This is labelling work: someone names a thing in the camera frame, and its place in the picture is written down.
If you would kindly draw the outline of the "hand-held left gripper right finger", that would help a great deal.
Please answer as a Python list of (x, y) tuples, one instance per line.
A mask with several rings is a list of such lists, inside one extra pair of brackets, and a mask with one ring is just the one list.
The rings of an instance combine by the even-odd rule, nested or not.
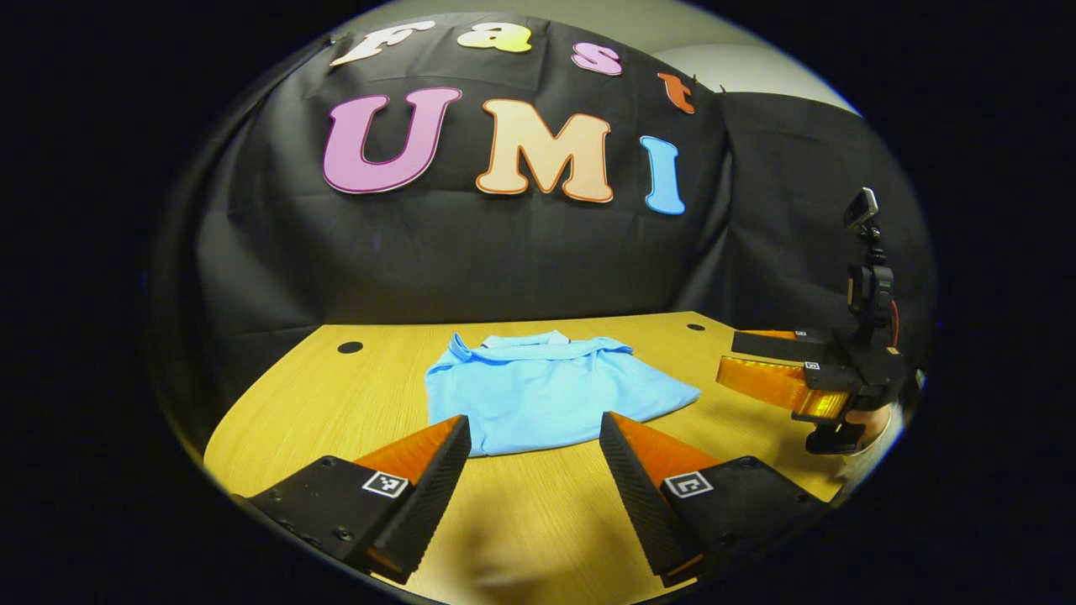
[(667, 588), (758, 562), (830, 510), (754, 456), (719, 460), (607, 411), (599, 444), (646, 562)]

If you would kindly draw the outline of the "light blue polo T-shirt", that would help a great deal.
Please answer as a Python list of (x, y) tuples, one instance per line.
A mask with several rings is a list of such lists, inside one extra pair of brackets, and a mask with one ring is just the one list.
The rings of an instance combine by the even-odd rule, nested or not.
[(608, 411), (645, 422), (702, 394), (639, 360), (629, 344), (557, 330), (491, 336), (477, 347), (453, 334), (425, 386), (431, 423), (468, 418), (473, 458), (587, 444)]

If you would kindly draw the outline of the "black backdrop cloth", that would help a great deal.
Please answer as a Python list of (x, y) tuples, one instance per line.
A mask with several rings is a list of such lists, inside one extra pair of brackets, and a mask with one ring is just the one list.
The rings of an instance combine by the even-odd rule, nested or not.
[(937, 268), (910, 179), (776, 50), (655, 55), (571, 24), (342, 24), (224, 111), (166, 205), (150, 340), (207, 424), (324, 324), (694, 311), (856, 324), (843, 226), (876, 192), (900, 348), (923, 366)]

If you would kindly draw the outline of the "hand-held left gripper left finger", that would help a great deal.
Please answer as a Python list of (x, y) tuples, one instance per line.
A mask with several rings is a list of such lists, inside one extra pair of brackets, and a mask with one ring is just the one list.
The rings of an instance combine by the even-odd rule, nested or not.
[(453, 416), (356, 460), (320, 456), (277, 486), (232, 500), (343, 566), (406, 583), (470, 451), (468, 417)]

